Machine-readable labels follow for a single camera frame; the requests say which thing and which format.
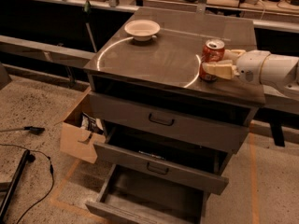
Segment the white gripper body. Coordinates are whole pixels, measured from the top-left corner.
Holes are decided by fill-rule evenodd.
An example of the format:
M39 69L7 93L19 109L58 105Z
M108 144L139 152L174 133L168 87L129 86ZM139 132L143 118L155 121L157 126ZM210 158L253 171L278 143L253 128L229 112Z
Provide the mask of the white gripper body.
M262 65L269 55L269 51L262 50L252 50L241 55L236 61L239 79L245 83L259 85Z

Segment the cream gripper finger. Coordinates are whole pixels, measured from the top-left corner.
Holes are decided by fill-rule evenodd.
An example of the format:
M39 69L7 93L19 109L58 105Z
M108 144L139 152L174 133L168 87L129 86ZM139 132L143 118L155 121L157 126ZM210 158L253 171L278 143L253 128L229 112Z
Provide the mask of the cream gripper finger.
M243 49L227 49L224 51L223 60L236 61L240 56L245 53Z
M233 79L239 76L232 60L202 63L202 67L206 73L223 79Z

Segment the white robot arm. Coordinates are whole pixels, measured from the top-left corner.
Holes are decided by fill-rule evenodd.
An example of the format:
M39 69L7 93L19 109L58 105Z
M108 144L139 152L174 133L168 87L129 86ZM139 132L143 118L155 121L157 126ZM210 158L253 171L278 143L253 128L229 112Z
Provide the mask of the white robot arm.
M218 62L202 62L210 75L223 79L235 77L250 85L265 85L281 94L299 99L299 58L273 54L270 51L227 49Z

